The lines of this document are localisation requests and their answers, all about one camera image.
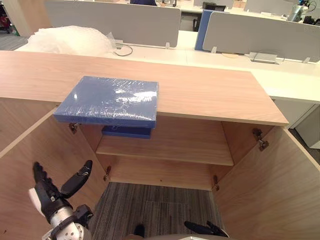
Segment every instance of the cabinet door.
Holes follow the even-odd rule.
[[[94,210],[107,183],[104,170],[82,132],[72,134],[50,111],[0,152],[0,233],[2,240],[36,240],[51,228],[29,199],[35,186],[33,163],[38,161],[60,189],[86,162],[93,169],[86,184],[69,199],[74,208],[87,204]]]
[[[320,239],[320,167],[284,128],[265,137],[213,190],[226,231],[238,240]]]

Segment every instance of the carpet floor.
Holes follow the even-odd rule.
[[[145,237],[190,234],[184,221],[223,228],[212,192],[175,187],[109,183],[89,229],[95,240],[123,240],[144,224]]]
[[[0,31],[0,50],[13,51],[27,44],[28,38]]]

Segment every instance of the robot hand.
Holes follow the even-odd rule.
[[[59,191],[52,179],[47,177],[43,167],[35,162],[33,176],[35,187],[29,189],[29,196],[35,208],[42,214],[52,229],[43,240],[90,240],[88,221],[93,216],[90,208],[81,205],[73,211],[73,207],[66,200],[73,196],[88,180],[93,162],[86,161],[84,166],[74,174]]]

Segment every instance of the plastic wrap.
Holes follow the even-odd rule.
[[[39,29],[17,51],[107,57],[116,50],[111,33],[107,36],[90,27],[64,26]]]
[[[158,83],[84,76],[53,114],[59,122],[155,128]]]

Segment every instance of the blue book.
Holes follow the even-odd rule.
[[[151,128],[129,126],[105,126],[102,129],[102,134],[109,136],[149,139],[151,135]]]
[[[60,104],[59,122],[155,128],[158,83],[84,76]]]

